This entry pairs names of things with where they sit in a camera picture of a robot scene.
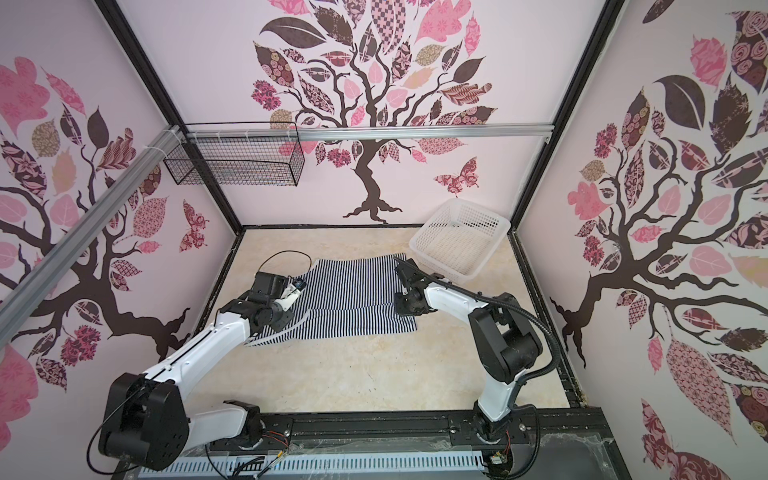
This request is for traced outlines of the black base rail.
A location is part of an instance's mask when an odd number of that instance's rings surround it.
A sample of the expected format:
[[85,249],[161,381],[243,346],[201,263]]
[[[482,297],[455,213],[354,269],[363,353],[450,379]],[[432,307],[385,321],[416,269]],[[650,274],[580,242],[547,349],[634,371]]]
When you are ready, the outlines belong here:
[[543,435],[574,434],[611,436],[601,409],[541,408],[523,411],[490,424],[473,410],[271,413],[261,416],[258,440],[220,439],[215,452],[267,452],[289,446],[344,445],[358,440],[435,439],[450,446],[490,449],[526,445],[539,430]]

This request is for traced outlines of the left aluminium rail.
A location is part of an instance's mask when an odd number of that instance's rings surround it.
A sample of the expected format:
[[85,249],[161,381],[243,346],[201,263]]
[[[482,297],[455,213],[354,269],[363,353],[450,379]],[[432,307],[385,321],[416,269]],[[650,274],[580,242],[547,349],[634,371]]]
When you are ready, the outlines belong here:
[[168,125],[139,154],[115,184],[90,207],[76,225],[54,245],[39,266],[32,269],[1,305],[1,344],[6,345],[55,284],[76,263],[79,255],[105,228],[151,171],[183,143],[177,125]]

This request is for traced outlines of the aluminium rail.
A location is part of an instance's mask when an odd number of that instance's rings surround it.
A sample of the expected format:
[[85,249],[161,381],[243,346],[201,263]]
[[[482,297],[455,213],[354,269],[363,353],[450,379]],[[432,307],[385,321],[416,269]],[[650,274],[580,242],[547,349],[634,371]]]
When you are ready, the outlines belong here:
[[288,128],[271,129],[224,129],[193,130],[188,126],[186,137],[189,141],[243,140],[288,140],[288,141],[345,141],[382,139],[426,139],[426,138],[483,138],[483,137],[545,137],[554,131],[554,126],[545,123],[439,125],[439,126],[395,126],[395,127],[350,127],[350,128]]
[[183,143],[177,125],[168,125],[139,154],[115,184],[90,207],[76,225],[54,245],[39,266],[32,269],[1,305],[1,344],[6,345],[55,284],[76,263],[79,255],[105,228],[151,171]]

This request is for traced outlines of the back aluminium rail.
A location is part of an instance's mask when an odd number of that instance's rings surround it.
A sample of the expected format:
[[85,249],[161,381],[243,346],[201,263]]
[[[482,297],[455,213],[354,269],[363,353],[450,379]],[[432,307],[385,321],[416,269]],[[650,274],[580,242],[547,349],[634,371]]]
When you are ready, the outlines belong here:
[[395,127],[350,127],[350,128],[288,128],[271,129],[224,129],[193,130],[188,126],[186,137],[189,141],[243,140],[288,140],[288,141],[345,141],[382,139],[426,139],[426,138],[483,138],[483,137],[545,137],[554,131],[554,126],[545,123],[439,125],[439,126],[395,126]]

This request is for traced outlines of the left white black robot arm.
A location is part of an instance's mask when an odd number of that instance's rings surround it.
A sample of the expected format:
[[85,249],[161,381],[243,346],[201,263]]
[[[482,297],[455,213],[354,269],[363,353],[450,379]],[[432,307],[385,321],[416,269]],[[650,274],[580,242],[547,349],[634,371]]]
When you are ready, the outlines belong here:
[[262,440],[260,408],[227,400],[217,410],[190,414],[185,400],[230,351],[293,320],[283,303],[230,301],[215,321],[180,350],[140,374],[125,373],[110,386],[102,425],[92,442],[100,454],[134,466],[163,470],[182,453],[222,439],[250,448]]

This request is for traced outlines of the blue white striped tank top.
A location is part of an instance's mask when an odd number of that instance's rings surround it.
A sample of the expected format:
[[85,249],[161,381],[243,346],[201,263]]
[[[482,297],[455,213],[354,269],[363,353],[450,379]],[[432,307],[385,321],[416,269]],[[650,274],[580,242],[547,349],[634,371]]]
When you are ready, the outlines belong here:
[[391,335],[417,330],[413,316],[395,310],[404,287],[396,267],[404,253],[355,260],[316,261],[303,277],[307,286],[292,306],[294,319],[281,331],[267,327],[247,347],[290,340]]

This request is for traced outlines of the white plastic laundry basket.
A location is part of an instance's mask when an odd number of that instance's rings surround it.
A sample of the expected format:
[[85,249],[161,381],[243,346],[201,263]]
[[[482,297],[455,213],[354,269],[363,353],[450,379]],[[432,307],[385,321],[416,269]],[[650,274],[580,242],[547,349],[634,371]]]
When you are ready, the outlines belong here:
[[452,199],[416,232],[409,248],[424,270],[465,284],[477,277],[510,228],[510,221],[503,216],[475,203]]

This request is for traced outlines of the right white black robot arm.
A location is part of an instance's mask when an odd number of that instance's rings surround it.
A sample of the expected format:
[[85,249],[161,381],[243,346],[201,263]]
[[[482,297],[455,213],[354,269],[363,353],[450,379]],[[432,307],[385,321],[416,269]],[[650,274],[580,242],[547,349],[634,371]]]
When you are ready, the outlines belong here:
[[531,380],[556,370],[562,360],[558,340],[535,315],[504,293],[488,297],[398,259],[395,271],[403,291],[395,295],[396,313],[420,316],[443,312],[469,325],[486,374],[473,407],[474,430],[484,441],[496,440],[531,405],[516,404]]

